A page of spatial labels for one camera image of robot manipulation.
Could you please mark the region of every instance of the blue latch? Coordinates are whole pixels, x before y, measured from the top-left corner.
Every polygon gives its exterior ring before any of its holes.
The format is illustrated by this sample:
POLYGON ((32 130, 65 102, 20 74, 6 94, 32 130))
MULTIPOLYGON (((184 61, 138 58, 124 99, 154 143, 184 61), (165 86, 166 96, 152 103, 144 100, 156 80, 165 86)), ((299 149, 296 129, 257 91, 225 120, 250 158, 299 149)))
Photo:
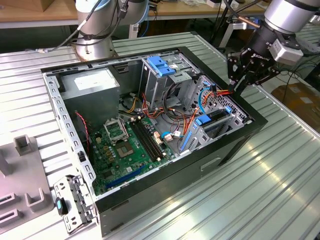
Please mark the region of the blue latch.
POLYGON ((232 113, 232 108, 229 106, 225 106, 225 110, 230 114, 232 113))
POLYGON ((207 115, 201 115, 201 116, 198 116, 195 120, 195 122, 201 126, 202 124, 206 124, 207 122, 210 122, 211 119, 210 117, 208 117, 207 115))
POLYGON ((170 68, 166 61, 159 56, 148 57, 147 61, 161 77, 176 73, 176 70, 170 68))

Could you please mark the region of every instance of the yellow wire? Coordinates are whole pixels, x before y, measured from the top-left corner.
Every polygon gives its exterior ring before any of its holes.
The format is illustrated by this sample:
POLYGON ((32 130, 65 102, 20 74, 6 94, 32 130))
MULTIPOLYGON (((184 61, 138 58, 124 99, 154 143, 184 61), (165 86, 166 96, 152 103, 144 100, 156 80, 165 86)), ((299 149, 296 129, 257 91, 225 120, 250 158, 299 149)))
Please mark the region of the yellow wire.
POLYGON ((135 110, 136 101, 137 101, 137 98, 135 97, 134 100, 133 100, 132 107, 130 108, 130 110, 126 111, 128 114, 132 113, 135 110))

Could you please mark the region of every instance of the aluminum table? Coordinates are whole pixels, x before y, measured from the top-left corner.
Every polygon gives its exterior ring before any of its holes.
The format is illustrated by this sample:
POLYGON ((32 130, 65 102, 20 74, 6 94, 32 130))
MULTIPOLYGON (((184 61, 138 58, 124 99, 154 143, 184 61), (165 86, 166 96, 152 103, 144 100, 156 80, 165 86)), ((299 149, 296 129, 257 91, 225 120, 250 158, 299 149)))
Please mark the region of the aluminum table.
MULTIPOLYGON (((178 33, 114 42, 120 56, 186 46, 222 79, 225 58, 198 35, 178 33)), ((36 137, 52 197, 53 184, 75 174, 40 69, 75 63, 69 47, 0 55, 0 145, 36 137)), ((105 239, 313 239, 320 232, 320 136, 263 88, 244 99, 267 120, 227 164, 107 235, 105 239)), ((57 209, 0 239, 100 239, 95 223, 67 235, 57 209)))

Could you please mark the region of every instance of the grey plastic holder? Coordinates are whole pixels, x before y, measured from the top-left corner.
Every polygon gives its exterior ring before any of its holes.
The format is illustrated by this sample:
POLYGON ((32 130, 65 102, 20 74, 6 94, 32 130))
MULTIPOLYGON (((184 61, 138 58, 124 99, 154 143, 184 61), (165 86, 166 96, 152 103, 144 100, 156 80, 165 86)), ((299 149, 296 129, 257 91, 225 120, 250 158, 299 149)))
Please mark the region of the grey plastic holder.
POLYGON ((0 234, 53 209, 37 141, 27 135, 0 146, 0 234))

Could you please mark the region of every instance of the robotic arm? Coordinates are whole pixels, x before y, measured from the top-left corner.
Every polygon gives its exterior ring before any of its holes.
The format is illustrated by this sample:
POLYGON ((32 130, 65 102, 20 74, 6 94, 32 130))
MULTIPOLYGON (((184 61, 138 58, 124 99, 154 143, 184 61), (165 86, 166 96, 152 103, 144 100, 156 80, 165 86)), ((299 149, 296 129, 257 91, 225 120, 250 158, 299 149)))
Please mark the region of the robotic arm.
POLYGON ((275 77, 280 73, 277 62, 294 66, 304 56, 295 33, 319 7, 320 0, 273 0, 247 46, 227 56, 229 91, 238 85, 236 93, 240 94, 247 85, 260 85, 275 77))
MULTIPOLYGON (((88 17, 98 0, 77 0, 79 25, 88 17)), ((149 0, 101 0, 78 38, 72 40, 77 55, 85 60, 116 55, 111 36, 120 25, 141 23, 148 17, 149 0)))

